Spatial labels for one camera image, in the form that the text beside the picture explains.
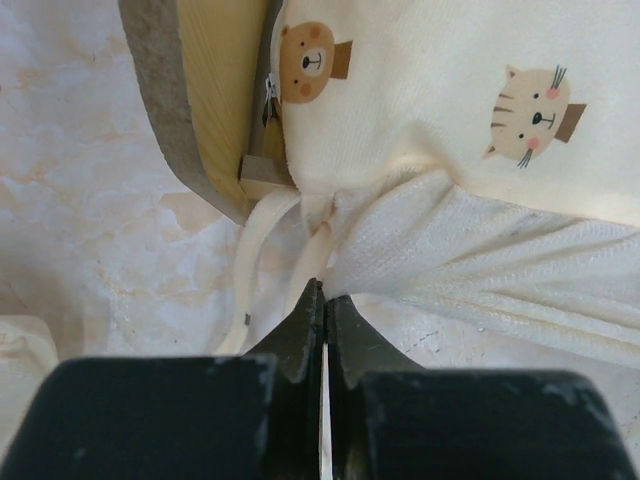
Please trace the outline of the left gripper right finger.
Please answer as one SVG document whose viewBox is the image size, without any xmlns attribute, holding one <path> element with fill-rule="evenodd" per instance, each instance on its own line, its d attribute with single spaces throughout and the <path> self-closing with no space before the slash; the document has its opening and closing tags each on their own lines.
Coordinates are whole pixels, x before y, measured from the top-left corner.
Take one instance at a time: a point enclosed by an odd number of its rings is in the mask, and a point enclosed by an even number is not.
<svg viewBox="0 0 640 480">
<path fill-rule="evenodd" d="M 325 311 L 337 479 L 635 479 L 602 395 L 563 370 L 425 368 L 352 300 Z"/>
</svg>

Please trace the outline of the wooden pet bed frame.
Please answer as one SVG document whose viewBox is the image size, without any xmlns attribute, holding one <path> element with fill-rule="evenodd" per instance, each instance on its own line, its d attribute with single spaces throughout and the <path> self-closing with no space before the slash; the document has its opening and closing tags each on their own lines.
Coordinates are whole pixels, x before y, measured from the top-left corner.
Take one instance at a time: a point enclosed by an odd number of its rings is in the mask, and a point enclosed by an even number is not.
<svg viewBox="0 0 640 480">
<path fill-rule="evenodd" d="M 164 158 L 237 224 L 292 183 L 270 91 L 280 1 L 121 1 L 141 97 Z"/>
</svg>

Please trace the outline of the cream animal print cushion cover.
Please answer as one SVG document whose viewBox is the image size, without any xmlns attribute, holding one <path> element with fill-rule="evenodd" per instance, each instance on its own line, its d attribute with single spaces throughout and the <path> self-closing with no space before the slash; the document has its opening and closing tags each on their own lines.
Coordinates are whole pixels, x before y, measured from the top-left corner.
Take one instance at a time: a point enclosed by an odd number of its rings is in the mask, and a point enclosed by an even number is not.
<svg viewBox="0 0 640 480">
<path fill-rule="evenodd" d="M 293 186 L 246 222 L 218 354 L 298 209 L 288 306 L 317 278 L 638 366 L 637 2 L 287 1 L 267 91 Z"/>
</svg>

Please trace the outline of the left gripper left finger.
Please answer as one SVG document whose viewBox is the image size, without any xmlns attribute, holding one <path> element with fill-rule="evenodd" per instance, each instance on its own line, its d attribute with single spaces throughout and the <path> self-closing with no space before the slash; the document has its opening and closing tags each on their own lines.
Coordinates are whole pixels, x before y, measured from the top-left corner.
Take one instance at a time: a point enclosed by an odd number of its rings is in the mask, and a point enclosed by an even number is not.
<svg viewBox="0 0 640 480">
<path fill-rule="evenodd" d="M 43 381 L 5 479 L 316 479 L 324 296 L 241 356 L 94 357 Z"/>
</svg>

